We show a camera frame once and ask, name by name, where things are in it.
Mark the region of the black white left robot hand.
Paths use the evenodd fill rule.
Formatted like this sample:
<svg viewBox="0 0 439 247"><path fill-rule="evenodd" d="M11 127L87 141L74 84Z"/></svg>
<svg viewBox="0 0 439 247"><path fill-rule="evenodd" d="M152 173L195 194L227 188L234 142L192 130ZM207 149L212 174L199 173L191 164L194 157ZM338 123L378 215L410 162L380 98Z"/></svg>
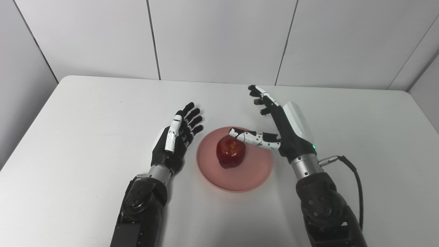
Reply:
<svg viewBox="0 0 439 247"><path fill-rule="evenodd" d="M165 127L152 150L151 166L162 165L171 175L178 174L184 165L185 154L194 137L203 130L201 110L193 102L177 111L171 125Z"/></svg>

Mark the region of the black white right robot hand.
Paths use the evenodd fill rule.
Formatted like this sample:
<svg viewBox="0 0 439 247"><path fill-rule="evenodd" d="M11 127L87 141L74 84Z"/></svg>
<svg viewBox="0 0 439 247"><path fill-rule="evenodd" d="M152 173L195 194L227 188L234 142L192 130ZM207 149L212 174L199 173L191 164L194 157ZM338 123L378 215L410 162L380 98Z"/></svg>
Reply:
<svg viewBox="0 0 439 247"><path fill-rule="evenodd" d="M248 86L249 95L254 97L254 105L263 105L265 108L260 110L261 115L271 115L278 134L256 131L245 131L240 128L231 128L229 136L241 142L254 146L278 150L282 157L286 157L289 162L305 154L316 155L316 149L312 142L299 135L299 129L294 125L293 113L287 105L281 106L271 95L256 85Z"/></svg>

